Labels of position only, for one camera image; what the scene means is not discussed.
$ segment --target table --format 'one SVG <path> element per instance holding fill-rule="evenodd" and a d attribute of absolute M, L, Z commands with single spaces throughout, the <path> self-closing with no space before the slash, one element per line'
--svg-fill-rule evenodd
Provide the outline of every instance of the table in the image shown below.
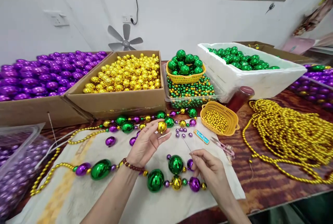
<path fill-rule="evenodd" d="M 271 100 L 276 101 L 281 106 L 289 107 L 303 113 L 318 113 L 322 119 L 333 122 L 333 114 L 321 109 L 318 105 L 306 101 L 289 90 L 284 90 Z M 167 104 L 167 111 L 170 112 L 171 110 L 171 105 Z M 230 137 L 220 136 L 219 140 L 224 144 L 233 146 L 234 148 L 236 158 L 233 160 L 232 165 L 246 195 L 246 200 L 239 201 L 246 214 L 255 213 L 257 211 L 333 190 L 333 185 L 312 185 L 291 180 L 281 174 L 277 169 L 273 168 L 273 166 L 264 163 L 259 159 L 252 159 L 253 162 L 251 165 L 254 171 L 254 176 L 252 178 L 252 171 L 248 162 L 251 157 L 251 152 L 247 146 L 245 146 L 241 137 L 241 130 L 251 118 L 252 110 L 249 105 L 246 104 L 238 111 L 237 115 L 239 117 L 240 130 L 236 131 L 235 135 Z M 188 119 L 188 116 L 180 114 L 176 116 L 176 120 L 179 121 L 182 119 Z M 98 120 L 93 124 L 87 123 L 57 128 L 54 132 L 56 138 L 58 139 L 73 130 L 90 126 L 98 126 L 102 123 L 103 120 Z M 50 139 L 54 139 L 51 130 L 43 130 L 41 134 Z M 267 152 L 266 148 L 263 146 L 263 142 L 255 129 L 250 127 L 246 132 L 246 138 L 253 148 L 259 153 L 269 155 L 269 152 Z M 331 163 L 331 166 L 319 169 L 319 174 L 323 176 L 332 171 L 332 165 L 333 163 Z M 287 169 L 287 171 L 295 176 L 303 175 L 303 172 L 297 167 L 282 166 L 282 168 Z M 27 193 L 11 216 L 18 214 L 28 200 L 29 193 Z M 224 221 L 226 221 L 226 217 L 220 209 L 218 207 L 213 207 L 196 213 L 183 220 L 181 223 L 221 223 Z"/>

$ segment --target power cord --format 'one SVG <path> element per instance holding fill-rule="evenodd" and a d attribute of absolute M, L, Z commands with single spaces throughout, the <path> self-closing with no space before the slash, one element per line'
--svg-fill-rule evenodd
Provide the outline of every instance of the power cord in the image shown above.
<path fill-rule="evenodd" d="M 138 23 L 138 12 L 139 12 L 139 6 L 138 6 L 138 0 L 136 0 L 136 23 L 134 23 L 133 18 L 131 18 L 131 22 L 133 25 L 136 25 Z"/>

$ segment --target box of gold beads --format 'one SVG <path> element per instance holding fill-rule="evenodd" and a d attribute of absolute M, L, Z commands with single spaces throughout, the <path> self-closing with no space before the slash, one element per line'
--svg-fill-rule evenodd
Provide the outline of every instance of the box of gold beads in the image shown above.
<path fill-rule="evenodd" d="M 73 86 L 67 98 L 97 119 L 165 110 L 160 52 L 115 52 Z"/>
<path fill-rule="evenodd" d="M 172 108 L 198 108 L 209 101 L 224 100 L 225 92 L 217 82 L 206 72 L 196 83 L 175 84 L 168 77 L 167 65 L 163 65 L 163 80 L 165 101 L 170 102 Z"/>

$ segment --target red beaded bracelet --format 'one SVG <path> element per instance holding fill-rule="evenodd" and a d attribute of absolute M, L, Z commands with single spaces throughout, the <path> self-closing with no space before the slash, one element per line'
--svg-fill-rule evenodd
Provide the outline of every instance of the red beaded bracelet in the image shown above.
<path fill-rule="evenodd" d="M 145 171 L 145 168 L 144 168 L 144 167 L 143 167 L 143 168 L 139 168 L 139 167 L 136 167 L 136 166 L 134 166 L 134 165 L 129 164 L 129 163 L 126 161 L 126 158 L 124 158 L 124 159 L 122 160 L 122 163 L 125 164 L 126 167 L 129 167 L 130 169 L 132 169 L 132 170 L 134 170 L 134 171 L 138 171 L 138 172 L 141 172 L 141 173 L 143 173 L 143 172 Z"/>

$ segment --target small yellow basket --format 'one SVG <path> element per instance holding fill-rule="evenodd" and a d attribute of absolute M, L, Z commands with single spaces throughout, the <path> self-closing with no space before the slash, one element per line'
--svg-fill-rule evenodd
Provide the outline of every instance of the small yellow basket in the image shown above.
<path fill-rule="evenodd" d="M 225 117 L 228 125 L 223 133 L 217 130 L 216 128 L 212 127 L 209 123 L 207 123 L 204 120 L 203 117 L 206 115 L 207 110 L 214 110 Z M 219 104 L 218 102 L 210 101 L 207 104 L 202 105 L 200 117 L 202 124 L 217 135 L 232 136 L 235 133 L 235 131 L 239 129 L 238 116 L 236 115 L 236 113 L 228 109 L 227 107 L 223 106 L 222 104 Z"/>
<path fill-rule="evenodd" d="M 181 75 L 180 76 L 175 76 L 175 75 L 171 75 L 171 72 L 170 72 L 170 70 L 168 68 L 169 62 L 167 62 L 167 64 L 166 64 L 166 73 L 170 77 L 171 81 L 173 83 L 175 83 L 175 84 L 196 83 L 197 81 L 200 80 L 200 78 L 202 77 L 202 75 L 206 72 L 205 66 L 202 65 L 203 71 L 200 74 L 195 74 L 195 75 L 190 75 L 190 76 L 181 76 Z"/>

